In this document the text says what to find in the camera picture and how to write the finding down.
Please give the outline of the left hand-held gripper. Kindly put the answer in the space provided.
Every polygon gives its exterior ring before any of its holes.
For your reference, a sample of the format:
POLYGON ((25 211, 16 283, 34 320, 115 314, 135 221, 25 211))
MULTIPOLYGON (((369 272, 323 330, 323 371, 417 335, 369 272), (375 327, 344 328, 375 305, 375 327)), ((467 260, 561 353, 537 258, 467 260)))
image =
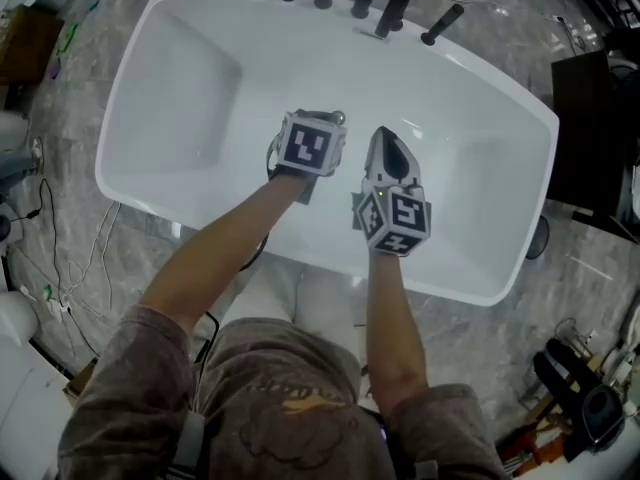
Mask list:
POLYGON ((332 176, 340 165, 346 134, 346 115, 340 110, 287 112, 266 153, 268 178, 304 178, 307 184, 297 202, 309 204, 317 179, 332 176))

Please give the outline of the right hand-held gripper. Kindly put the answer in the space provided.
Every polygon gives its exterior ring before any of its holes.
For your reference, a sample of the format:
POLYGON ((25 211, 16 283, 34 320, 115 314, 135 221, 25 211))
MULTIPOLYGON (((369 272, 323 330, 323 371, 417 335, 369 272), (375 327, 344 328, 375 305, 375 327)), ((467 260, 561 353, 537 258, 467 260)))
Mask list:
POLYGON ((352 195, 352 228, 372 251, 406 257, 431 234, 431 204, 407 145, 381 126, 371 137, 361 191, 352 195))

